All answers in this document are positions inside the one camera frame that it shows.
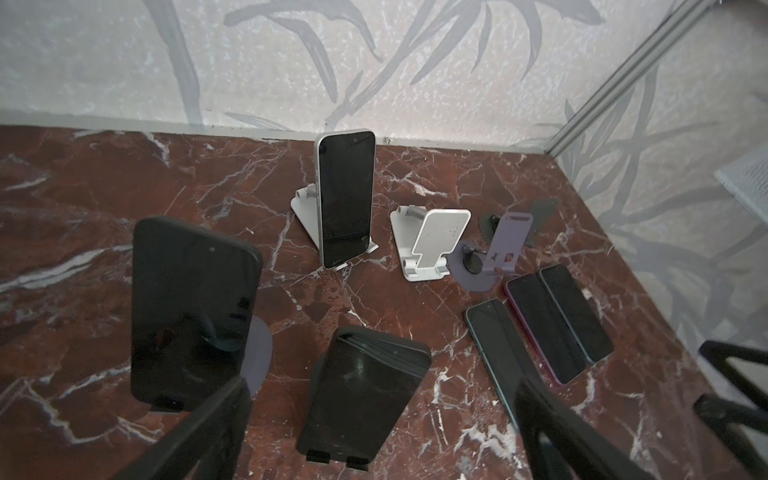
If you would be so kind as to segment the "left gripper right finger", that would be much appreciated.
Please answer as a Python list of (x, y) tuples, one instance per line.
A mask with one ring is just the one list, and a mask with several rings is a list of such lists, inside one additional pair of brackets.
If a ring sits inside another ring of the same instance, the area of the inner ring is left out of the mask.
[(651, 474), (528, 379), (515, 391), (514, 413), (535, 479), (650, 479)]

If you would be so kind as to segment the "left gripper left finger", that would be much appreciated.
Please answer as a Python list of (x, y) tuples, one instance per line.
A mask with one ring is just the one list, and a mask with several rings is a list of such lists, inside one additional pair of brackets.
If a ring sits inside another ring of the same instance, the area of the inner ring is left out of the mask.
[(234, 477), (252, 399), (245, 379), (236, 376), (205, 400), (115, 479), (196, 479)]

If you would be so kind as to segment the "teal-edged phone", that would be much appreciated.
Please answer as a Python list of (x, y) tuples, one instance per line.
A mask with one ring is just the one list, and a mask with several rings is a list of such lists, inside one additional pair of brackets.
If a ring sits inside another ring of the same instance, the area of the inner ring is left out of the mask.
[(464, 320), (500, 401), (518, 431), (518, 416), (514, 411), (516, 390), (523, 380), (540, 383), (541, 377), (509, 309), (500, 300), (490, 299), (467, 308)]

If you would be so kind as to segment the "black phone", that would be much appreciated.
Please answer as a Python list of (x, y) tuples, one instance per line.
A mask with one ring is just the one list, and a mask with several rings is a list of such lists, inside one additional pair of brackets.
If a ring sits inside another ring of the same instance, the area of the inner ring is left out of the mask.
[(366, 471), (431, 364), (423, 343), (361, 326), (337, 328), (310, 383), (297, 451), (311, 462)]
[(136, 223), (132, 253), (131, 393), (193, 411), (240, 372), (262, 255), (163, 215)]

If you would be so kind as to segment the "purple-edged phone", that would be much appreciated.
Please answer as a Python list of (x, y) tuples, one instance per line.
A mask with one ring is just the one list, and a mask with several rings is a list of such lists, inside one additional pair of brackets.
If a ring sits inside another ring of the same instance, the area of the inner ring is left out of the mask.
[(556, 382), (566, 385), (586, 360), (554, 301), (534, 274), (508, 280), (505, 292), (516, 315)]

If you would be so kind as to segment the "teal phone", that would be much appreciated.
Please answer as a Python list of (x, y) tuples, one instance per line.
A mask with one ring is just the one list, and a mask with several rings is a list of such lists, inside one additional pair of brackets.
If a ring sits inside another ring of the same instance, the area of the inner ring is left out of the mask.
[(586, 359), (596, 363), (610, 355), (614, 351), (613, 342), (568, 268), (550, 265), (541, 269), (538, 277)]

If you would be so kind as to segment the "dark grey front stand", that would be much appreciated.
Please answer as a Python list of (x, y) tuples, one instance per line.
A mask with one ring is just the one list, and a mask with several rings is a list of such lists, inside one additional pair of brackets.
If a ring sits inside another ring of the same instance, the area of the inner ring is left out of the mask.
[[(513, 212), (514, 220), (530, 220), (530, 228), (526, 237), (525, 245), (532, 248), (535, 245), (536, 236), (556, 212), (559, 202), (553, 198), (541, 198), (533, 202), (528, 213)], [(496, 233), (497, 227), (501, 221), (501, 216), (490, 213), (483, 215), (478, 220), (479, 229), (483, 239), (490, 243)]]

